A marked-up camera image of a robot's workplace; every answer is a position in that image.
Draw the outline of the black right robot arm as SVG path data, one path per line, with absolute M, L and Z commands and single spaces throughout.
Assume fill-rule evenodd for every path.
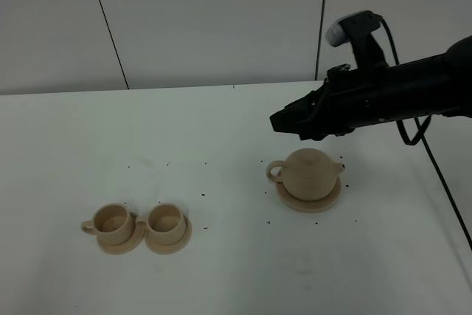
M 270 117 L 274 131 L 321 141 L 356 128 L 429 115 L 471 116 L 471 39 L 422 60 L 333 68 L 322 86 Z

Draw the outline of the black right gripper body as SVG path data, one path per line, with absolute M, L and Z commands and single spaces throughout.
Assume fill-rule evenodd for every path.
M 371 72 L 355 69 L 329 76 L 316 90 L 319 98 L 310 117 L 331 118 L 331 134 L 406 118 L 405 66 L 378 66 Z

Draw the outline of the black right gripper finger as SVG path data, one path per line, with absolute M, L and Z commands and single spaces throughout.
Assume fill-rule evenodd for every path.
M 302 133 L 307 125 L 306 121 L 316 108 L 318 98 L 319 93 L 311 91 L 272 114 L 270 123 L 273 130 L 277 133 Z
M 325 115 L 308 117 L 297 123 L 301 140 L 321 141 L 331 134 L 331 127 L 331 118 Z

